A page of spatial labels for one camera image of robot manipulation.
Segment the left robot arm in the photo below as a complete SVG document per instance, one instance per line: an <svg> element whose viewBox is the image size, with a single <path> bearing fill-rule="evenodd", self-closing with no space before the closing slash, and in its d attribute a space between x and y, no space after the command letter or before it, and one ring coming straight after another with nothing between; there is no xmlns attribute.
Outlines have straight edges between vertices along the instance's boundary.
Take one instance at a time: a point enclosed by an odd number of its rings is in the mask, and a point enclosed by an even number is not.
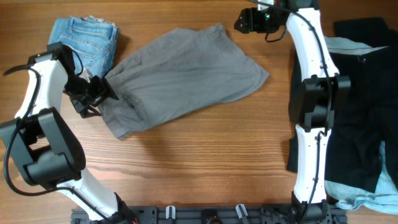
<svg viewBox="0 0 398 224"><path fill-rule="evenodd" d="M29 73L21 108L14 119L1 124L5 180L23 196L64 194L86 212L88 223L138 223L125 202L88 170L80 142L60 115L63 95L82 118L98 116L100 103L117 99L106 79L83 78L75 71L78 57L75 50L56 42L26 64L5 71Z"/></svg>

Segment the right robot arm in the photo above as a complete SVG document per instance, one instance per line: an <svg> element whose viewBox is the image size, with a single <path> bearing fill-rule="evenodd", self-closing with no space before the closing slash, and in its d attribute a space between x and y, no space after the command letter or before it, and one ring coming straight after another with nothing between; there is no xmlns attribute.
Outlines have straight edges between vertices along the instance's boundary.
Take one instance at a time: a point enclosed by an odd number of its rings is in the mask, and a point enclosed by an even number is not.
<svg viewBox="0 0 398 224"><path fill-rule="evenodd" d="M234 28L243 34L290 33L300 67L291 86L289 119L297 139L297 179L289 204L263 205L263 223L333 223L326 200L325 165L335 111L351 87L340 76L326 47L317 1L256 1L240 12Z"/></svg>

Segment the grey cotton shorts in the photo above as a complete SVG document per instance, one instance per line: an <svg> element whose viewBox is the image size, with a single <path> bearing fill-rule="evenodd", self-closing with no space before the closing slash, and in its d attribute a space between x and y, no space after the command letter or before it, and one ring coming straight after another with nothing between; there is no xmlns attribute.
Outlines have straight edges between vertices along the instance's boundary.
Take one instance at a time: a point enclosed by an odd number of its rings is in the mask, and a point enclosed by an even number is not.
<svg viewBox="0 0 398 224"><path fill-rule="evenodd" d="M254 93L269 73L249 58L222 24L176 28L118 63L105 76L117 98L99 105L118 139L192 111Z"/></svg>

